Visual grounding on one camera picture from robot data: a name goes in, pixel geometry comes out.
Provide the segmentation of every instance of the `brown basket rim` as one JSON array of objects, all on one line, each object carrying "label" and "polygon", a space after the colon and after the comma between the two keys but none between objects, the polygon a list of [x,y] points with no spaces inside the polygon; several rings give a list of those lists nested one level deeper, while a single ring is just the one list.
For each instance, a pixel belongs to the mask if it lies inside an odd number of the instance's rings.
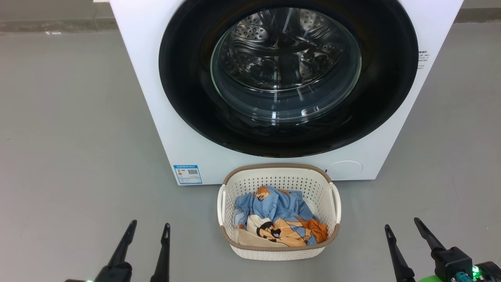
[{"label": "brown basket rim", "polygon": [[[282,169],[282,168],[291,168],[291,169],[307,169],[307,170],[312,170],[315,172],[318,172],[321,174],[327,183],[332,183],[331,178],[325,173],[323,170],[315,167],[315,166],[310,166],[310,165],[302,165],[302,164],[265,164],[265,165],[251,165],[251,166],[244,166],[240,167],[237,169],[234,169],[232,172],[230,172],[226,178],[223,181],[223,185],[227,185],[228,181],[232,176],[235,174],[242,172],[242,171],[247,171],[247,170],[256,170],[256,169]],[[323,248],[327,246],[328,244],[332,243],[336,236],[338,235],[339,232],[339,223],[336,223],[336,226],[334,227],[334,232],[332,233],[327,240],[323,241],[322,243],[318,243],[315,245],[307,245],[307,246],[300,246],[300,247],[257,247],[257,246],[247,246],[247,245],[242,245],[239,244],[235,241],[233,241],[227,234],[226,229],[224,225],[220,226],[221,232],[223,234],[223,237],[228,241],[230,245],[232,245],[235,248],[242,249],[242,250],[250,250],[250,251],[271,251],[271,252],[289,252],[289,251],[303,251],[303,250],[312,250],[312,249],[318,249],[318,248]]]}]

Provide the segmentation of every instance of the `basket handle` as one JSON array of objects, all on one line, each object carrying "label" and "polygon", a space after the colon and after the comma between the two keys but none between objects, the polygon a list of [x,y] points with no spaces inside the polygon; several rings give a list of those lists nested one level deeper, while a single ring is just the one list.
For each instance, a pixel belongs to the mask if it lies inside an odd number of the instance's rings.
[{"label": "basket handle", "polygon": [[339,224],[341,222],[341,196],[339,196],[339,191],[336,185],[334,183],[329,183],[329,186],[331,186],[332,193],[334,194],[334,198],[336,199],[336,224]]},{"label": "basket handle", "polygon": [[226,188],[225,184],[221,185],[221,188],[219,189],[219,193],[217,194],[217,220],[219,221],[220,226],[224,225],[222,207],[224,205],[223,192],[224,192],[225,188]]}]

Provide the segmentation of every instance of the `washing machine door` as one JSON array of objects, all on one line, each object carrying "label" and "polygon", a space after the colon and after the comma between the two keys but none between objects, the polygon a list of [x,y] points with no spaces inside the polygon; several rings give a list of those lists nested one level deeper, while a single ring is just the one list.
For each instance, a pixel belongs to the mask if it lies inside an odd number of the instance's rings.
[{"label": "washing machine door", "polygon": [[193,129],[279,158],[375,130],[404,101],[417,64],[397,0],[185,0],[159,53],[165,93]]}]

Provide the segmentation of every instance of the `blue and white sticker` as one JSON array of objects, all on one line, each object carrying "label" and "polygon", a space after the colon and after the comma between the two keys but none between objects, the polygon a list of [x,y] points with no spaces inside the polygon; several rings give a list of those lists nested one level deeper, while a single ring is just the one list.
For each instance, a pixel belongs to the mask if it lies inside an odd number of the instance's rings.
[{"label": "blue and white sticker", "polygon": [[202,184],[202,177],[198,166],[174,166],[174,170],[181,185]]}]

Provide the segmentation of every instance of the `green light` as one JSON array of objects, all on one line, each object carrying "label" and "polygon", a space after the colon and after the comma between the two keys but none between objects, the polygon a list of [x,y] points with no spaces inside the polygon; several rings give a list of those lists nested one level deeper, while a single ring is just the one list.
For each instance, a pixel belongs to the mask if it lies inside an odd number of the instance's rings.
[{"label": "green light", "polygon": [[475,266],[475,265],[474,265],[474,266],[471,268],[471,271],[473,272],[473,279],[474,279],[474,280],[476,280],[476,279],[478,279],[478,278],[480,277],[480,269],[478,269],[478,267],[477,267],[477,266]]}]

